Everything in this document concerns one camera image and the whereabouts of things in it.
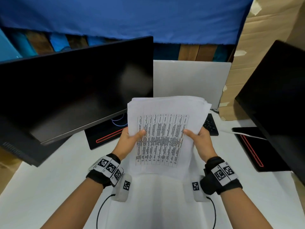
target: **monitor stand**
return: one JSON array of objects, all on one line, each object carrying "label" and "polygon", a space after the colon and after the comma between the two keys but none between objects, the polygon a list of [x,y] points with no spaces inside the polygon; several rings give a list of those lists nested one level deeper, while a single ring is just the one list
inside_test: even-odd
[{"label": "monitor stand", "polygon": [[127,127],[127,113],[119,115],[112,120],[85,129],[87,141],[91,150],[104,145],[121,136],[124,128]]},{"label": "monitor stand", "polygon": [[[232,128],[232,131],[265,138],[258,127]],[[235,135],[258,172],[291,170],[269,141]]]}]

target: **stack of paper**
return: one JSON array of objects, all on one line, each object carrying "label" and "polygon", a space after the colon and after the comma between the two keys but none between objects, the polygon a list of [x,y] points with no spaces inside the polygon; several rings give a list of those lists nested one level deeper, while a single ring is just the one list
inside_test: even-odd
[{"label": "stack of paper", "polygon": [[198,134],[211,104],[194,96],[133,98],[128,103],[128,132],[135,135],[145,129],[129,155],[131,175],[156,173],[183,179],[193,140],[184,135],[189,129]]}]

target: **keyboard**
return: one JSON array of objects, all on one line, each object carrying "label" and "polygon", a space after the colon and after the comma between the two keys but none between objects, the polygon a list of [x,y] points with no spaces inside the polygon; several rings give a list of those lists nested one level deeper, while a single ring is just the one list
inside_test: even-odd
[{"label": "keyboard", "polygon": [[218,130],[214,122],[213,116],[211,113],[208,114],[206,121],[203,124],[203,127],[210,132],[211,136],[218,136]]}]

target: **hand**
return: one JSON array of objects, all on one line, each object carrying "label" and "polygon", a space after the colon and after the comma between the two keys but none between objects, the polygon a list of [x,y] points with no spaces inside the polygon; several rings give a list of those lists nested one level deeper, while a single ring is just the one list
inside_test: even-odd
[{"label": "hand", "polygon": [[134,136],[129,136],[128,127],[124,128],[120,136],[119,142],[112,151],[121,161],[131,152],[137,140],[145,135],[145,130],[139,131]]},{"label": "hand", "polygon": [[191,130],[185,129],[184,134],[193,139],[198,154],[202,160],[207,162],[212,157],[217,157],[213,148],[211,136],[208,130],[201,128],[198,135],[195,135]]}]

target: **person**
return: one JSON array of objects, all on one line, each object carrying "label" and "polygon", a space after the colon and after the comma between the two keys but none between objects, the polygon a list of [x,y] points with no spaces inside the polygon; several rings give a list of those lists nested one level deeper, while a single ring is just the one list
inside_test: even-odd
[{"label": "person", "polygon": [[[185,129],[184,133],[193,139],[200,158],[204,162],[217,157],[208,130],[202,127],[199,134],[195,135],[192,131]],[[142,130],[134,136],[129,136],[128,128],[125,128],[112,155],[116,155],[122,161],[144,134],[145,131]],[[102,184],[87,177],[51,215],[41,229],[82,229],[103,189]],[[272,229],[242,188],[224,191],[220,193],[220,196],[233,229]]]}]

